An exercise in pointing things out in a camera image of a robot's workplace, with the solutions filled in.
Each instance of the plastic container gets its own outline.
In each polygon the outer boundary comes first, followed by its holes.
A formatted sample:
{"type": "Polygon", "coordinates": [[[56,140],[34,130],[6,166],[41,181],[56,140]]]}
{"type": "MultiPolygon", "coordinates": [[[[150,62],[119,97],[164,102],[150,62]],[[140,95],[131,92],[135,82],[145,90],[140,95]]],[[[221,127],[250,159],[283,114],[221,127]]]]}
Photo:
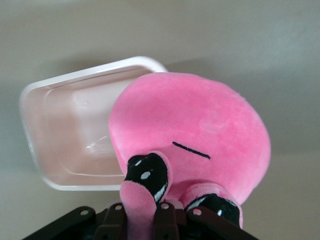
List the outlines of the plastic container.
{"type": "Polygon", "coordinates": [[[80,70],[28,85],[20,112],[44,181],[58,190],[118,190],[124,176],[108,131],[111,108],[136,78],[167,72],[148,57],[80,70]]]}

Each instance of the gray background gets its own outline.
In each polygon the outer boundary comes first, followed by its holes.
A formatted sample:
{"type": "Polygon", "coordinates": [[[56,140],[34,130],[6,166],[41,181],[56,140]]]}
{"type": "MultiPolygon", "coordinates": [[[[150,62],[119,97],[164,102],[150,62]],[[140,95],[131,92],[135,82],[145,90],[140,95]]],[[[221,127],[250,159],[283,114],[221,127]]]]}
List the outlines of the gray background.
{"type": "Polygon", "coordinates": [[[319,238],[319,0],[2,0],[0,239],[21,239],[78,206],[99,212],[119,198],[43,183],[18,100],[30,83],[133,56],[244,96],[272,142],[266,177],[243,204],[244,229],[262,240],[319,238]]]}

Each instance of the pink plush toy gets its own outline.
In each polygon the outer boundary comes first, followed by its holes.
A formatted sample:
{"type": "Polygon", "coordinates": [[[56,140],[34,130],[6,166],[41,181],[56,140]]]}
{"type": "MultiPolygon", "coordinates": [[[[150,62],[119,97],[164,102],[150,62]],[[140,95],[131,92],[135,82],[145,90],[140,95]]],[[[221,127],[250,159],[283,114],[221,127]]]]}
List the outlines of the pink plush toy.
{"type": "Polygon", "coordinates": [[[204,206],[242,227],[241,204],[270,161],[255,110],[223,83],[192,74],[151,73],[115,102],[109,130],[126,175],[120,198],[129,239],[152,238],[157,204],[204,206]]]}

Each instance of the plush leg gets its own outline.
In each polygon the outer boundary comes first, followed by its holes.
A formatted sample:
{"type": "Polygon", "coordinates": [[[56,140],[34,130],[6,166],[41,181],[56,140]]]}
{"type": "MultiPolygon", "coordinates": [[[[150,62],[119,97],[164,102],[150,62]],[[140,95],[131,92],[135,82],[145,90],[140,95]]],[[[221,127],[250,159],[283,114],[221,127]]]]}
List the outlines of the plush leg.
{"type": "Polygon", "coordinates": [[[168,168],[159,155],[137,155],[128,161],[120,198],[127,215],[129,240],[152,239],[157,203],[168,184],[168,168]]]}
{"type": "Polygon", "coordinates": [[[240,205],[224,188],[217,184],[192,185],[181,196],[180,201],[185,211],[203,206],[242,228],[243,218],[240,205]]]}

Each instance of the plush toy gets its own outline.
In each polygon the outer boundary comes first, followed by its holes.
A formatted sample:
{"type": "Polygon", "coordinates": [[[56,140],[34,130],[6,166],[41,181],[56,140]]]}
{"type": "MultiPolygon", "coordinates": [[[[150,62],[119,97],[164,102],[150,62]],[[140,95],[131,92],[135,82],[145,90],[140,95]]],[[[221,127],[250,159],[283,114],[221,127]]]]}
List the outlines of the plush toy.
{"type": "Polygon", "coordinates": [[[256,111],[225,84],[184,73],[151,73],[116,100],[109,131],[125,177],[120,198],[129,239],[152,238],[159,202],[204,206],[242,227],[241,204],[270,161],[256,111]]]}

